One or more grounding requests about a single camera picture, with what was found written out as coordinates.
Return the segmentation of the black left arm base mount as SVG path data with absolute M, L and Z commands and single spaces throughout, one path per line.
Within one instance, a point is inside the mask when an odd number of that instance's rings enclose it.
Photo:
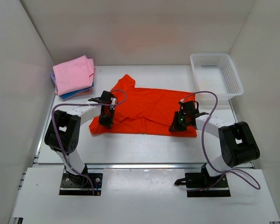
M 101 196 L 103 173 L 88 173 L 92 185 L 87 178 L 75 176 L 65 169 L 60 183 L 61 196 Z

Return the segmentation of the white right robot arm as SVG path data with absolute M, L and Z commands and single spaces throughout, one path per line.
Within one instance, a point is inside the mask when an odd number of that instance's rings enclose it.
M 175 112 L 171 133 L 185 132 L 188 127 L 201 131 L 202 147 L 205 156 L 204 134 L 219 139 L 221 155 L 214 160 L 207 159 L 201 171 L 207 178 L 215 178 L 232 171 L 236 166 L 251 162 L 260 157 L 260 150 L 246 122 L 230 123 L 199 112 L 196 101 L 179 102 L 180 109 Z

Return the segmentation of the orange t shirt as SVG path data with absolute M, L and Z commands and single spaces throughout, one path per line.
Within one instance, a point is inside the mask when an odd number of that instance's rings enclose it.
M 91 134 L 122 133 L 148 134 L 175 137 L 197 136 L 196 129 L 187 127 L 184 132 L 170 132 L 174 113 L 179 110 L 179 101 L 185 97 L 195 100 L 190 92 L 156 88 L 137 88 L 128 74 L 113 87 L 114 96 L 122 102 L 115 108 L 111 128 L 99 124 L 97 117 L 89 125 Z

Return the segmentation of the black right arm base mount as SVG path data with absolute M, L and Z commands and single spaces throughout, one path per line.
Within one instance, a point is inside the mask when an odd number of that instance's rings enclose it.
M 187 172 L 185 177 L 177 179 L 175 186 L 185 186 L 187 197 L 230 197 L 226 174 L 210 176 L 206 164 L 201 166 L 200 173 Z

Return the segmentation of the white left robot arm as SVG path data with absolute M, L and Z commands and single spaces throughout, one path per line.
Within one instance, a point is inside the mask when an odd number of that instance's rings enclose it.
M 88 174 L 77 151 L 81 125 L 98 118 L 99 125 L 110 129 L 118 102 L 113 93 L 103 91 L 100 97 L 85 104 L 59 104 L 52 110 L 44 142 L 59 155 L 68 174 L 74 177 Z

